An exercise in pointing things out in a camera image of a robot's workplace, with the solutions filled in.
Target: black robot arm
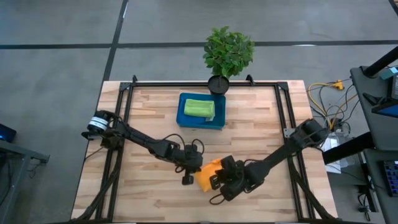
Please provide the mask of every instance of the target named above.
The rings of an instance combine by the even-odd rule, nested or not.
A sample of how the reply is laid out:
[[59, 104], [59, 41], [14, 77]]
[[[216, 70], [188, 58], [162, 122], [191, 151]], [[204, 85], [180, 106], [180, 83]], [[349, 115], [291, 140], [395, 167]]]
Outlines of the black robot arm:
[[273, 167], [306, 147], [318, 146], [327, 138], [328, 133], [315, 120], [308, 119], [295, 129], [283, 146], [264, 160], [235, 162], [232, 156], [222, 159], [223, 169], [216, 171], [216, 175], [210, 178], [211, 185], [213, 189], [222, 185], [220, 193], [227, 201], [241, 192], [249, 193], [264, 182]]
[[156, 158], [174, 163], [177, 166], [176, 172], [185, 171], [183, 185], [193, 184], [191, 174], [200, 171], [203, 162], [202, 152], [198, 152], [196, 145], [186, 145], [181, 149], [179, 143], [166, 138], [154, 139], [130, 127], [119, 116], [109, 111], [97, 111], [87, 129], [88, 132], [82, 133], [82, 136], [87, 139], [101, 136], [103, 139], [101, 145], [108, 149], [117, 150], [123, 144], [121, 140], [126, 139], [148, 149]]

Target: green plant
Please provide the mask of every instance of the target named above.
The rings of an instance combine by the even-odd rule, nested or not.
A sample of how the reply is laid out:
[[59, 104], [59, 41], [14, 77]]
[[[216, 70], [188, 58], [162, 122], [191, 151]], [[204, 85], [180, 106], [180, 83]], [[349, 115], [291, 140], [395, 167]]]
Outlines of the green plant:
[[213, 75], [230, 78], [239, 75], [244, 67], [253, 62], [254, 42], [239, 32], [227, 32], [228, 26], [220, 30], [213, 28], [207, 37], [203, 58]]

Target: wooden table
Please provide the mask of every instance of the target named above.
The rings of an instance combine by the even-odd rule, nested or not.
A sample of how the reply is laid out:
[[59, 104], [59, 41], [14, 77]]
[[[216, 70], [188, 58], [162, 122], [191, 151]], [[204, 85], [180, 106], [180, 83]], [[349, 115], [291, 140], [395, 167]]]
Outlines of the wooden table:
[[[296, 122], [300, 124], [312, 117], [304, 82], [288, 83]], [[104, 83], [98, 103], [99, 110], [114, 111], [119, 84], [120, 82]], [[201, 139], [206, 146], [204, 164], [231, 154], [236, 160], [263, 159], [283, 144], [273, 88], [231, 87], [225, 95], [226, 125], [221, 131], [180, 128], [177, 125], [178, 98], [183, 92], [208, 93], [208, 90], [203, 87], [135, 87], [129, 124], [153, 138], [161, 139], [168, 134], [178, 133], [186, 142]], [[124, 111], [125, 100], [121, 111]], [[172, 140], [181, 143], [178, 138]], [[99, 140], [90, 142], [87, 154], [98, 148]], [[303, 151], [303, 156], [312, 192], [328, 212], [336, 217], [321, 153], [309, 148]], [[105, 157], [106, 150], [103, 150], [85, 162], [72, 218], [81, 215], [98, 193]], [[176, 174], [174, 168], [173, 164], [155, 159], [147, 149], [127, 141], [114, 222], [297, 221], [286, 161], [273, 168], [265, 182], [255, 191], [250, 194], [241, 193], [234, 200], [217, 206], [210, 205], [209, 199], [219, 191], [204, 193], [197, 183], [183, 186], [182, 174]], [[304, 196], [300, 193], [306, 213]], [[104, 210], [107, 211], [107, 203], [105, 204]]]

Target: potted plant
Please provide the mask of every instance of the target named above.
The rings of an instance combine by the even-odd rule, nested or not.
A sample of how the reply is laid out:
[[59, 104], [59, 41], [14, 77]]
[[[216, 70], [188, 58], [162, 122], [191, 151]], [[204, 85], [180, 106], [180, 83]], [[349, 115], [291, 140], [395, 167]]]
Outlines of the potted plant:
[[208, 81], [213, 95], [224, 95], [229, 88], [229, 78], [239, 75], [249, 62], [253, 62], [254, 42], [239, 32], [227, 32], [228, 28], [213, 28], [205, 44], [203, 58], [207, 67], [213, 69]]

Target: gray floor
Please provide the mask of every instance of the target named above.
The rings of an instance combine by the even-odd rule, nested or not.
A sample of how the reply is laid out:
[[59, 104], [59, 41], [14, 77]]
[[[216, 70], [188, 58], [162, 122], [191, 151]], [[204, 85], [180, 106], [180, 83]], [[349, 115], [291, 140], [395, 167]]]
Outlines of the gray floor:
[[[0, 45], [111, 43], [121, 3], [0, 0]], [[203, 42], [211, 27], [224, 25], [256, 41], [391, 40], [398, 36], [392, 29], [397, 22], [387, 0], [130, 0], [120, 42]], [[304, 80], [307, 86], [332, 82], [393, 47], [256, 47], [254, 63], [243, 74]], [[0, 123], [18, 131], [16, 143], [51, 154], [47, 167], [26, 180], [16, 223], [70, 218], [87, 145], [80, 133], [95, 110], [108, 54], [109, 49], [0, 50]], [[110, 80], [133, 74], [139, 80], [206, 80], [210, 71], [202, 55], [201, 48], [119, 49]], [[326, 88], [323, 100], [340, 105], [342, 95]], [[352, 136], [368, 130], [360, 107], [349, 123]], [[339, 217], [364, 222], [355, 187], [331, 185]], [[371, 218], [384, 222], [380, 213]]]

